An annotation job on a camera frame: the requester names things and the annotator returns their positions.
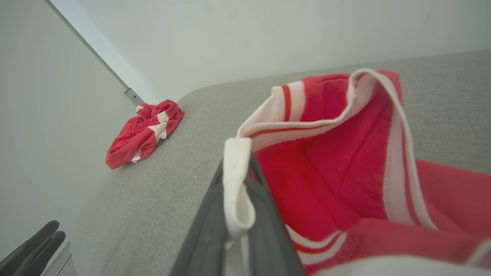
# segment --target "gray fabric surface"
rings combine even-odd
[[[312,75],[398,72],[417,158],[491,173],[491,51],[350,65],[198,89],[148,159],[112,171],[84,208],[71,247],[79,276],[167,275],[224,142],[270,95]]]

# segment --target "white strap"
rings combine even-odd
[[[249,170],[251,139],[230,138],[223,155],[223,207],[228,239],[225,244],[226,276],[249,276],[248,231],[256,213],[244,185]]]

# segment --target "red fabric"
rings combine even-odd
[[[106,154],[106,164],[111,169],[130,164],[139,150],[141,154],[137,160],[149,157],[160,137],[174,131],[184,112],[177,103],[165,100],[158,105],[140,104],[136,114],[126,122]]]
[[[398,75],[387,77],[402,103]],[[303,79],[302,122],[338,117],[347,106],[349,75]],[[290,97],[290,89],[285,89]],[[290,106],[285,107],[288,120]],[[464,263],[491,237],[491,176],[417,161],[426,209],[438,230],[421,226],[409,190],[404,152],[405,197],[416,225],[389,221],[384,206],[384,173],[394,105],[383,86],[373,88],[370,101],[354,117],[323,134],[276,143],[255,152],[286,225],[320,248],[295,242],[308,274],[358,258],[409,254]],[[263,129],[254,138],[301,128]],[[401,147],[407,141],[401,141]],[[308,254],[325,254],[308,256]]]

